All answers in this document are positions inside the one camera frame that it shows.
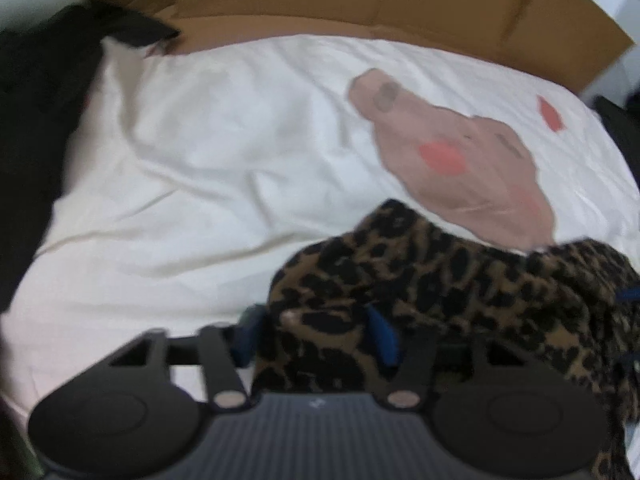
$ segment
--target red cheek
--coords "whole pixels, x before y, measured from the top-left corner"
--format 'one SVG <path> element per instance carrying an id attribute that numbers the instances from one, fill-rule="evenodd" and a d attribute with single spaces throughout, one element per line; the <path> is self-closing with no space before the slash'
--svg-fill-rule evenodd
<path id="1" fill-rule="evenodd" d="M 422 160 L 433 171 L 445 176 L 457 176 L 466 172 L 465 156 L 453 144 L 437 140 L 418 147 Z"/>

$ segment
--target wrinkled white cloth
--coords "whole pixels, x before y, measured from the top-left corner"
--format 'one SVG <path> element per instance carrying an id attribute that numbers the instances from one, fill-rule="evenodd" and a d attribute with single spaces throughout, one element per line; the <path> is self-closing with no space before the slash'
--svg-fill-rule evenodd
<path id="1" fill-rule="evenodd" d="M 538 166 L 562 243 L 592 237 L 640 264 L 640 195 L 622 155 L 567 90 L 456 54 L 293 36 L 180 57 L 114 41 L 68 150 L 66 193 L 0 320 L 1 394 L 35 403 L 152 327 L 234 322 L 295 251 L 396 198 L 447 231 L 385 170 L 346 95 L 376 67 L 430 103 L 503 121 Z M 538 110 L 560 113 L 555 133 Z M 193 377 L 183 385 L 196 388 Z"/>

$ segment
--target pink cheek patch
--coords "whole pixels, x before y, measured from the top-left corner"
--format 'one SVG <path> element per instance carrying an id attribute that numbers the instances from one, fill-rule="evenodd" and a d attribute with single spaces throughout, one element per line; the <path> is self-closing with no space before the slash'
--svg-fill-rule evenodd
<path id="1" fill-rule="evenodd" d="M 465 156 L 453 144 L 443 141 L 427 142 L 418 147 L 422 160 L 433 171 L 445 176 L 466 172 Z"/>
<path id="2" fill-rule="evenodd" d="M 564 123 L 562 122 L 562 117 L 558 113 L 558 110 L 556 110 L 549 101 L 542 96 L 538 96 L 538 108 L 546 125 L 553 132 L 558 133 L 560 130 L 564 130 Z"/>

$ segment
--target leopard print garment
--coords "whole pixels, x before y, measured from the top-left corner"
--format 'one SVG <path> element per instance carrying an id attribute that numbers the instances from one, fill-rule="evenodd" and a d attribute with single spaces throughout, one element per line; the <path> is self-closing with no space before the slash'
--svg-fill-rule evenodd
<path id="1" fill-rule="evenodd" d="M 614 295 L 637 281 L 603 243 L 522 257 L 447 234 L 389 200 L 353 232 L 304 249 L 277 272 L 254 391 L 381 394 L 394 370 L 364 337 L 372 304 L 405 337 L 418 325 L 499 335 L 591 389 L 610 422 L 593 473 L 631 479 L 623 428 L 638 420 L 638 384 L 613 363 L 638 350 L 640 317 Z"/>

